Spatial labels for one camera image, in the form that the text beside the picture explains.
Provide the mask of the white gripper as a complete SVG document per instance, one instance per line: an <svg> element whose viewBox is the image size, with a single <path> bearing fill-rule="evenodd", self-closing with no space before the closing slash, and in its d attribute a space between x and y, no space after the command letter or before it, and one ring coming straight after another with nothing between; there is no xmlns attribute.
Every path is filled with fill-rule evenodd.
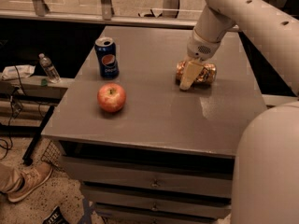
<svg viewBox="0 0 299 224"><path fill-rule="evenodd" d="M199 61L202 62L212 58L220 47L221 41L222 35L203 38L195 29L192 30L187 42L186 54L186 59L190 61L181 63L183 65L179 84L181 90L186 91L191 87L204 68L203 64Z"/></svg>

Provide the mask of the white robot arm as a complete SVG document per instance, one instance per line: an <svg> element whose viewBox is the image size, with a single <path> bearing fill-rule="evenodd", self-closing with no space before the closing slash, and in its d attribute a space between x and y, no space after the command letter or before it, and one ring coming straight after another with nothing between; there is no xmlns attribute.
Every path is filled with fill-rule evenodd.
<svg viewBox="0 0 299 224"><path fill-rule="evenodd" d="M183 90L227 30L238 26L263 56L250 65L262 91L299 92L299 20L263 0L205 1L187 45ZM243 132L235 156L231 224L298 223L299 102L292 102L264 111Z"/></svg>

